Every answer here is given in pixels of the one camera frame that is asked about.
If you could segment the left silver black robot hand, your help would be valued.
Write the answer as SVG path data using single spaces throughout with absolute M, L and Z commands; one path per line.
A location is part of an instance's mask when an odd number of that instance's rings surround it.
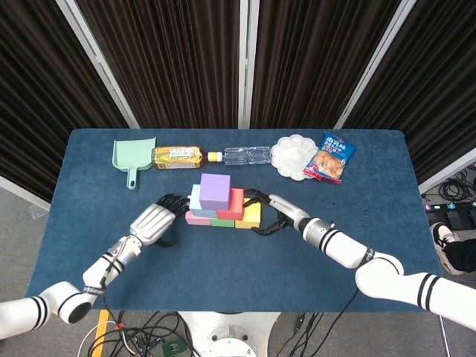
M 159 243 L 166 230 L 181 216 L 189 211 L 190 200 L 187 197 L 168 193 L 157 202 L 148 206 L 129 226 L 129 232 L 144 246 L 158 244 L 169 248 L 175 239 Z

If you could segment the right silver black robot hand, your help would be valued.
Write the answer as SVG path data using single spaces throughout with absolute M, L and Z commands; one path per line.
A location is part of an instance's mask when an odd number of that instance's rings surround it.
M 260 203 L 272 207 L 277 212 L 277 221 L 267 228 L 252 227 L 251 230 L 260 236 L 269 236 L 286 227 L 293 227 L 300 233 L 311 220 L 310 215 L 292 204 L 281 196 L 275 194 L 266 194 L 257 189 L 245 189 L 245 196 L 249 197 L 249 200 L 242 206 L 248 208 L 253 204 Z

